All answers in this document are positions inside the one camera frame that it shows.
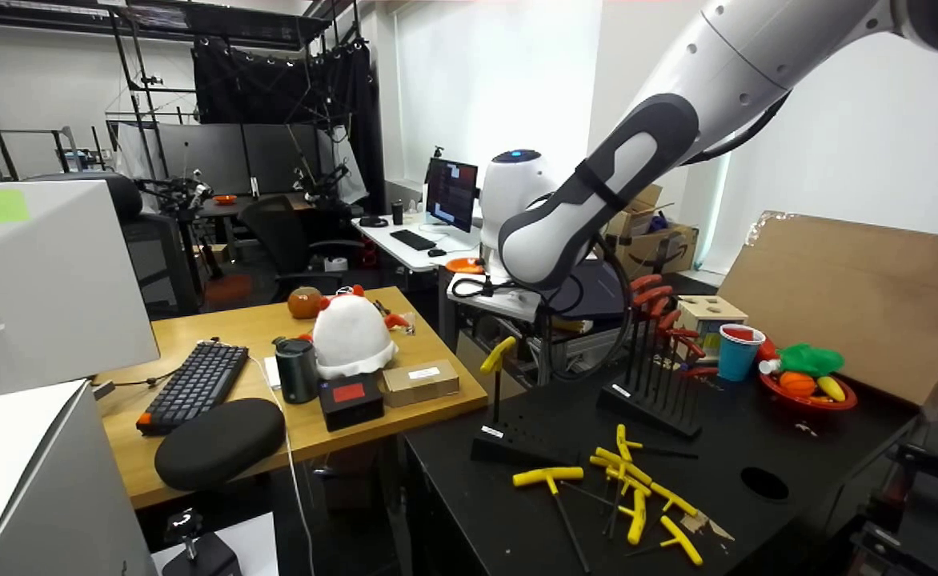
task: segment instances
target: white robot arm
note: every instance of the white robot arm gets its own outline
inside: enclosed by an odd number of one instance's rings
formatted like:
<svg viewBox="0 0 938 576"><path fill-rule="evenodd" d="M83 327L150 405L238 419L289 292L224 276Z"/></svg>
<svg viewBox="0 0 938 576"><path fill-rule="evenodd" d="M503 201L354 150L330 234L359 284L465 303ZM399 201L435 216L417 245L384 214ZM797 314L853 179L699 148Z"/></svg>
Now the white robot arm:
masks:
<svg viewBox="0 0 938 576"><path fill-rule="evenodd" d="M640 189L755 121L821 60L875 32L938 50L938 0L711 0L622 125L543 205L498 226L511 282L558 289Z"/></svg>

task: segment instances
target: bowl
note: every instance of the bowl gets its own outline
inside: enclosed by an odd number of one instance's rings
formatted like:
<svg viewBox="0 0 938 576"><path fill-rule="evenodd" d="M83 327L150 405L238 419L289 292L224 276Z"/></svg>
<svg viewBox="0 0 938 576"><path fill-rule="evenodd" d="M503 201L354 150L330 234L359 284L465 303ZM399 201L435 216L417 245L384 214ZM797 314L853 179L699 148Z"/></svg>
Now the bowl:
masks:
<svg viewBox="0 0 938 576"><path fill-rule="evenodd" d="M821 412L844 412L844 409L856 409L857 405L857 396L856 389L844 384L842 374L837 374L837 380L842 384L844 389L844 399L842 404L825 404L821 396L792 396L784 386L782 386L782 374L758 374L762 386L768 386L778 399L784 399L788 405L800 405L800 409L821 409Z"/></svg>

